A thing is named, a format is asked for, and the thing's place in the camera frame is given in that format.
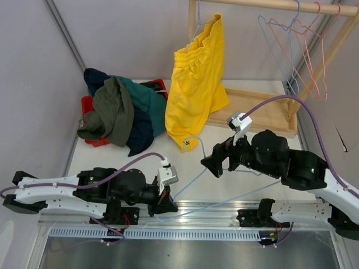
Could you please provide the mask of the blue hanger of olive shorts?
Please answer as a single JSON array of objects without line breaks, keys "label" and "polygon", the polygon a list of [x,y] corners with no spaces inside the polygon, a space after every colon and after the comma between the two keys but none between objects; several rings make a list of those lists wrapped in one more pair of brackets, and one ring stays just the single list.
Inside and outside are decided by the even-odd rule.
[{"label": "blue hanger of olive shorts", "polygon": [[[195,138],[197,139],[200,144],[201,144],[201,148],[202,148],[202,154],[203,154],[203,157],[206,157],[206,153],[205,153],[205,147],[204,147],[204,143],[202,141],[202,139],[199,137],[199,136],[188,136],[185,141],[184,141],[184,150],[186,149],[187,147],[187,142],[189,142],[189,139],[191,138]],[[192,181],[190,181],[187,185],[185,185],[174,197],[174,201],[176,200],[176,198],[182,194],[184,191],[186,191],[190,186],[192,186],[201,176],[203,176],[203,174],[207,171],[208,169],[205,168],[202,172],[200,172]],[[268,185],[265,185],[263,187],[260,187],[258,189],[255,189],[253,191],[249,191],[247,193],[243,193],[239,196],[236,196],[236,197],[233,197],[233,198],[230,198],[230,199],[227,199],[227,200],[224,200],[224,201],[221,201],[221,202],[217,202],[215,204],[212,204],[212,205],[208,205],[208,206],[205,206],[205,207],[202,207],[202,208],[198,208],[198,209],[195,209],[195,210],[192,210],[192,211],[189,211],[187,213],[182,213],[182,214],[179,214],[179,215],[175,215],[175,216],[171,216],[171,217],[168,217],[168,218],[165,218],[165,219],[161,219],[158,215],[156,215],[156,219],[159,221],[159,222],[166,222],[166,221],[171,221],[171,220],[174,220],[174,219],[177,219],[177,218],[180,218],[180,217],[183,217],[183,216],[187,216],[187,215],[190,215],[190,214],[194,214],[196,212],[200,212],[200,211],[204,211],[204,210],[207,210],[207,209],[210,209],[210,208],[213,208],[213,207],[217,207],[217,206],[220,206],[220,205],[223,205],[225,203],[228,203],[228,202],[232,202],[234,200],[237,200],[239,198],[242,198],[242,197],[246,197],[246,196],[249,196],[251,194],[254,194],[254,193],[257,193],[257,192],[260,192],[260,191],[263,191],[267,188],[270,188],[272,186],[275,186],[277,184],[279,184],[280,182],[274,182],[274,183],[270,183]]]}]

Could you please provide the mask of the navy blue shorts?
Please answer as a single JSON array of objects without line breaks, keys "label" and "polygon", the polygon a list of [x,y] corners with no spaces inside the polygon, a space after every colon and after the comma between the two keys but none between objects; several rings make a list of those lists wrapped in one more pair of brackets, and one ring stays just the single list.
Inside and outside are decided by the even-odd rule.
[{"label": "navy blue shorts", "polygon": [[[109,79],[106,73],[94,68],[84,70],[84,80],[89,94],[94,97],[96,91],[104,86],[104,81]],[[126,146],[130,149],[128,157],[142,153],[154,141],[153,128],[150,117],[138,106],[134,105],[134,119]]]}]

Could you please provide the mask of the yellow shorts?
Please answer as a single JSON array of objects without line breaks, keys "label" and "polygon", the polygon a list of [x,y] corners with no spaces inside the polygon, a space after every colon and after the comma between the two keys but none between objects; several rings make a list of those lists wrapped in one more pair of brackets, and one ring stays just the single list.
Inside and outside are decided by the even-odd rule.
[{"label": "yellow shorts", "polygon": [[209,114],[229,104],[223,73],[223,18],[216,13],[187,47],[174,53],[165,128],[181,151],[193,150]]}]

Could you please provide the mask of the teal green shorts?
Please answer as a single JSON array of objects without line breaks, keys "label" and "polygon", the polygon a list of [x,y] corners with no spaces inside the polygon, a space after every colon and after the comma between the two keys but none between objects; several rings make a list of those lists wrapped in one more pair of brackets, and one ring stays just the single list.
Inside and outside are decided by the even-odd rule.
[{"label": "teal green shorts", "polygon": [[133,105],[138,106],[150,117],[154,137],[162,134],[165,131],[166,99],[154,90],[133,82],[129,78],[116,77],[130,93]]}]

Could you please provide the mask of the dark grey shorts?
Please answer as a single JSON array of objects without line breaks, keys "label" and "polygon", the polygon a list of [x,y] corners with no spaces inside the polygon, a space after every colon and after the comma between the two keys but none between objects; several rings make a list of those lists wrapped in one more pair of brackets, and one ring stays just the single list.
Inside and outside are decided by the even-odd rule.
[{"label": "dark grey shorts", "polygon": [[147,82],[141,82],[141,85],[148,87],[154,91],[160,91],[163,90],[163,81],[162,80],[153,80],[153,81],[147,81]]}]

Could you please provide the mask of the olive green shorts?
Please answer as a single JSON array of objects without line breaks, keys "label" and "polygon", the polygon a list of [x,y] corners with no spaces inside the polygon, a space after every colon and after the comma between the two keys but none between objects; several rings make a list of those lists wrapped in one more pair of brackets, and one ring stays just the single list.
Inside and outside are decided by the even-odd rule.
[{"label": "olive green shorts", "polygon": [[104,81],[93,97],[93,110],[84,116],[77,135],[89,141],[107,138],[116,146],[125,147],[134,121],[131,95],[121,80],[113,76]]}]

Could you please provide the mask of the blue hanger of yellow shorts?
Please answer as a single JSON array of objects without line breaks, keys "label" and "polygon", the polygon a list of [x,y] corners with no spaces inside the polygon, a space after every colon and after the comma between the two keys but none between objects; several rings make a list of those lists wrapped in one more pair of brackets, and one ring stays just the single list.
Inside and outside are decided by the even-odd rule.
[{"label": "blue hanger of yellow shorts", "polygon": [[189,51],[192,42],[196,39],[202,26],[211,24],[201,19],[201,1],[188,2],[188,39],[189,42],[185,47],[185,53]]}]

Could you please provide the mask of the blue hanger of navy shorts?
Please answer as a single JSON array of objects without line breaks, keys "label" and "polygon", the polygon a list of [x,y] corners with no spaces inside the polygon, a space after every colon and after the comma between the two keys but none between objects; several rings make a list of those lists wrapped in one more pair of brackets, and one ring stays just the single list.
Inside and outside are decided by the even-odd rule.
[{"label": "blue hanger of navy shorts", "polygon": [[[266,40],[266,43],[275,59],[275,62],[277,63],[278,68],[280,69],[282,75],[285,78],[285,81],[287,83],[287,86],[289,88],[289,91],[291,92],[292,95],[294,96],[298,96],[300,93],[300,87],[297,81],[297,74],[296,74],[296,68],[294,66],[294,54],[293,54],[293,43],[292,43],[292,37],[291,37],[291,33],[293,30],[293,25],[294,22],[297,20],[298,16],[300,15],[301,12],[301,1],[295,1],[295,7],[297,8],[297,13],[296,15],[292,18],[291,23],[289,24],[289,26],[285,26],[283,24],[278,23],[274,18],[271,18],[269,20],[267,20],[264,16],[259,15],[257,18],[257,22],[261,28],[261,31],[263,32],[264,38]],[[286,71],[284,70],[284,67],[282,66],[282,64],[280,63],[280,61],[278,60],[278,57],[276,55],[276,53],[274,52],[274,49],[272,48],[273,44],[269,42],[269,38],[268,35],[266,33],[266,31],[264,30],[264,27],[262,25],[262,23],[264,23],[265,25],[268,25],[271,33],[273,34],[273,36],[275,37],[279,47],[282,50],[282,53],[285,55],[285,57],[287,58],[288,62],[291,65],[291,73],[290,76],[287,75]],[[282,45],[282,43],[280,42],[278,36],[277,36],[277,32],[275,32],[273,30],[273,26],[279,27],[281,28],[284,32],[287,33],[287,37],[289,40],[289,52],[287,52],[284,49],[284,46]]]}]

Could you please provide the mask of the pink hanger of teal shorts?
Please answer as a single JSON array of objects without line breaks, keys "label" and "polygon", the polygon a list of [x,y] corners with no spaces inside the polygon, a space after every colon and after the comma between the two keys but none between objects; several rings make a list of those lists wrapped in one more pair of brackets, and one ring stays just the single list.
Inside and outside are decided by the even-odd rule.
[{"label": "pink hanger of teal shorts", "polygon": [[307,73],[309,76],[309,82],[311,82],[312,86],[313,86],[313,88],[311,89],[309,82],[305,82],[303,76],[300,74],[301,73],[300,69],[295,67],[296,74],[298,75],[297,81],[298,81],[298,84],[300,87],[300,93],[303,93],[304,90],[308,90],[309,94],[313,98],[318,99],[319,102],[321,102],[321,103],[325,103],[328,99],[328,87],[325,82],[326,75],[323,75],[323,79],[321,80],[321,84],[324,87],[323,89],[321,89],[320,86],[318,85],[318,82],[316,82],[314,79],[314,67],[313,67],[313,63],[312,63],[312,59],[311,59],[309,43],[307,40],[307,38],[309,36],[312,36],[313,38],[319,38],[320,46],[321,46],[321,67],[325,68],[326,67],[326,60],[324,59],[324,37],[325,37],[325,34],[318,34],[318,32],[312,30],[312,25],[316,22],[316,20],[318,20],[320,15],[321,14],[318,13],[315,16],[315,18],[310,22],[309,25],[303,24],[302,21],[299,19],[299,16],[300,16],[299,15],[297,20],[294,22],[291,37],[292,38],[295,37],[295,39],[296,39],[298,49],[302,54],[302,60],[304,61],[304,66],[307,69]]}]

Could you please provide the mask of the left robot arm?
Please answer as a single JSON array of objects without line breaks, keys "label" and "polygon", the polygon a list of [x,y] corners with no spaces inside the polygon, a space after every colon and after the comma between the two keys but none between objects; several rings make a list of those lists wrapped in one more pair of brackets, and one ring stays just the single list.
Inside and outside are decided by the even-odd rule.
[{"label": "left robot arm", "polygon": [[138,169],[118,173],[113,168],[94,168],[70,177],[38,179],[24,171],[13,177],[15,191],[1,193],[4,207],[19,214],[56,211],[90,216],[104,224],[138,223],[138,204],[149,216],[177,212],[167,180],[177,181],[175,171],[160,168],[152,183]]}]

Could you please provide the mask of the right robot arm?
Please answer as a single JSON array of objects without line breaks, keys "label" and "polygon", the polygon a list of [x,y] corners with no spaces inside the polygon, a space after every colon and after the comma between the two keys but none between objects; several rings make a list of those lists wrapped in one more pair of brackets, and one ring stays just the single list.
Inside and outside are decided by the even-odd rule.
[{"label": "right robot arm", "polygon": [[291,223],[332,226],[347,239],[358,240],[358,202],[345,194],[325,160],[305,150],[291,150],[284,137],[270,130],[253,136],[251,141],[232,137],[213,147],[201,164],[215,177],[223,174],[222,163],[229,160],[228,171],[243,165],[297,191],[324,199],[324,203],[299,205],[271,198],[260,201],[255,210],[238,210],[243,228],[288,228]]}]

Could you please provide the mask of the red plastic bin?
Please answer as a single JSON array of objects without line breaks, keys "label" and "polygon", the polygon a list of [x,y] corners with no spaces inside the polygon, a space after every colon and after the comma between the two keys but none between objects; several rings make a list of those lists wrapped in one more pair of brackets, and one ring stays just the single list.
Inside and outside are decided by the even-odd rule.
[{"label": "red plastic bin", "polygon": [[[163,81],[163,88],[164,88],[163,90],[156,91],[156,92],[159,95],[161,95],[162,97],[164,97],[166,100],[168,100],[168,93],[167,93],[167,89],[165,87],[164,81]],[[81,106],[82,106],[82,120],[85,123],[85,119],[84,119],[85,114],[94,110],[93,98],[90,95],[84,96],[81,99]],[[92,145],[93,147],[99,147],[99,146],[104,146],[104,145],[110,144],[110,142],[108,141],[108,139],[106,137],[104,137],[100,140],[97,140],[97,141],[85,140],[85,142],[88,145]]]}]

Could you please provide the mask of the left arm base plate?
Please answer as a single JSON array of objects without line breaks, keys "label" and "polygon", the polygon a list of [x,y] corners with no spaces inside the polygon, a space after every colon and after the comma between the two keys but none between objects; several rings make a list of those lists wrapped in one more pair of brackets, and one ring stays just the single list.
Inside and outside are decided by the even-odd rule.
[{"label": "left arm base plate", "polygon": [[139,213],[138,207],[108,206],[103,217],[97,220],[106,225],[137,225]]}]

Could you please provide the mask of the aluminium rail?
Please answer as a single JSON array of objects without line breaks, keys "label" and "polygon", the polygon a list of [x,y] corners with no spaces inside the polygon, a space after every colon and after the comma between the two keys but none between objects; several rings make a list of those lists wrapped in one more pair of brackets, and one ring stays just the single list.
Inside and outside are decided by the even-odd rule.
[{"label": "aluminium rail", "polygon": [[[257,210],[259,201],[231,201],[221,205],[199,201],[182,200],[177,202],[178,212],[149,216],[146,205],[137,205],[138,214],[133,214],[123,224],[110,224],[113,228],[139,229],[219,229],[239,228],[237,219],[239,210]],[[280,201],[279,215],[285,222],[294,223],[295,230],[333,231],[327,223],[332,207],[323,200],[316,201]]]}]

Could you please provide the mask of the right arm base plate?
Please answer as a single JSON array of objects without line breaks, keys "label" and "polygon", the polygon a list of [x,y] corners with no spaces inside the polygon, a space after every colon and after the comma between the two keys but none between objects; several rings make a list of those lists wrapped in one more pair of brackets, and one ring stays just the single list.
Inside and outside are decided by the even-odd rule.
[{"label": "right arm base plate", "polygon": [[259,209],[241,209],[237,211],[236,219],[243,228],[289,228],[290,222],[277,222],[271,218],[271,212]]}]

